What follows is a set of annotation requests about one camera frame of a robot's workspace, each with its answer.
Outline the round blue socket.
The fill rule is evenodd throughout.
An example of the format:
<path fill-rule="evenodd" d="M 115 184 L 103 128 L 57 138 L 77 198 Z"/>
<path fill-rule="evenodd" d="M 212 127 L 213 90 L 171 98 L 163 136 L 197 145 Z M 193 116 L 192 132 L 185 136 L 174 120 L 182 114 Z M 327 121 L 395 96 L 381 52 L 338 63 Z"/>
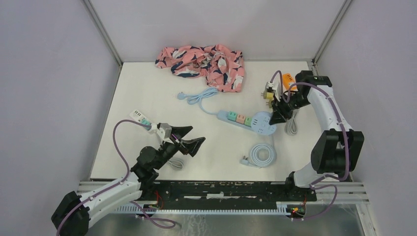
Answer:
<path fill-rule="evenodd" d="M 269 112 L 258 112 L 251 120 L 251 129 L 260 135 L 269 136 L 272 135 L 276 129 L 276 124 L 271 125 L 269 123 L 272 114 Z"/>

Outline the yellow plug adapter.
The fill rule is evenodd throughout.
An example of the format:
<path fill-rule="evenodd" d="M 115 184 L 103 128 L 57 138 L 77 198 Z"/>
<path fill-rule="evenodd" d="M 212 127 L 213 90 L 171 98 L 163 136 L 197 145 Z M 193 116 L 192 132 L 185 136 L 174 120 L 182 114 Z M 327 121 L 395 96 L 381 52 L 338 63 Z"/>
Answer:
<path fill-rule="evenodd" d="M 263 99 L 271 101 L 274 99 L 274 92 L 264 91 L 261 93 L 261 96 Z"/>
<path fill-rule="evenodd" d="M 268 100 L 268 101 L 266 102 L 266 105 L 267 105 L 270 109 L 272 109 L 272 108 L 273 108 L 273 100 Z"/>

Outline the orange power strip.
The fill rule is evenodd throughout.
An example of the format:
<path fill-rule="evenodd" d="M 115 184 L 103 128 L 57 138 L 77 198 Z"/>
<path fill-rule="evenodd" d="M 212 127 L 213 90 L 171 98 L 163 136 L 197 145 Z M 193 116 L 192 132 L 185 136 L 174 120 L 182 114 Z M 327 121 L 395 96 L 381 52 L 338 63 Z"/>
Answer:
<path fill-rule="evenodd" d="M 290 73 L 286 73 L 282 75 L 282 79 L 283 79 L 283 83 L 282 85 L 284 86 L 284 91 L 298 91 L 297 86 L 293 86 L 293 84 L 296 83 L 296 80 L 291 76 Z"/>

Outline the light blue power strip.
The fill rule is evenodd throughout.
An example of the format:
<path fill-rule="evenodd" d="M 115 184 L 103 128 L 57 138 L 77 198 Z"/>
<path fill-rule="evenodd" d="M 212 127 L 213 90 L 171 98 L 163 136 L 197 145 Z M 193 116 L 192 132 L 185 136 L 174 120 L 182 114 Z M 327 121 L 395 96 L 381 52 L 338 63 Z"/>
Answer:
<path fill-rule="evenodd" d="M 228 112 L 230 112 L 230 111 L 220 110 L 217 113 L 217 115 L 216 115 L 217 119 L 220 120 L 220 121 L 226 122 L 228 124 L 231 124 L 231 125 L 234 125 L 234 126 L 238 126 L 240 128 L 247 129 L 247 130 L 250 130 L 250 131 L 255 132 L 255 128 L 253 128 L 252 126 L 251 127 L 247 127 L 244 124 L 240 124 L 240 123 L 237 123 L 237 122 L 233 122 L 233 121 L 228 120 L 227 119 Z"/>

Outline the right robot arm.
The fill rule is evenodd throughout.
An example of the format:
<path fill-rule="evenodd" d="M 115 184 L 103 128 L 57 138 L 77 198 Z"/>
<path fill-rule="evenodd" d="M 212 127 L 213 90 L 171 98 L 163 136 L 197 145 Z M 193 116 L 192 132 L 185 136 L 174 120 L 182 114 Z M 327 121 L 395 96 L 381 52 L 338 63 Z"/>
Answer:
<path fill-rule="evenodd" d="M 271 103 L 269 124 L 288 122 L 294 111 L 311 105 L 322 131 L 311 151 L 310 162 L 293 172 L 293 182 L 284 187 L 285 197 L 296 201 L 304 194 L 303 188 L 312 188 L 325 178 L 345 181 L 356 167 L 364 135 L 361 131 L 355 131 L 345 120 L 328 76 L 302 70 L 287 91 L 283 90 L 283 74 L 280 70 L 274 73 L 270 83 L 275 83 L 277 76 L 279 87 Z"/>

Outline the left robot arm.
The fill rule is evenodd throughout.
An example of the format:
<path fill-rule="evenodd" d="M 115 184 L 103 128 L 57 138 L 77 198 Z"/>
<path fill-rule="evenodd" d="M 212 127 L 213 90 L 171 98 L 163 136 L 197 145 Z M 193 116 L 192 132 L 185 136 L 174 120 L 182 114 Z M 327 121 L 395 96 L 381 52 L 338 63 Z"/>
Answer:
<path fill-rule="evenodd" d="M 139 198 L 149 200 L 154 196 L 154 181 L 163 167 L 177 152 L 194 157 L 206 140 L 184 137 L 192 126 L 175 127 L 167 123 L 151 124 L 161 139 L 159 148 L 141 149 L 136 164 L 127 173 L 88 193 L 67 193 L 51 216 L 58 236 L 84 236 L 95 223 L 119 206 Z"/>

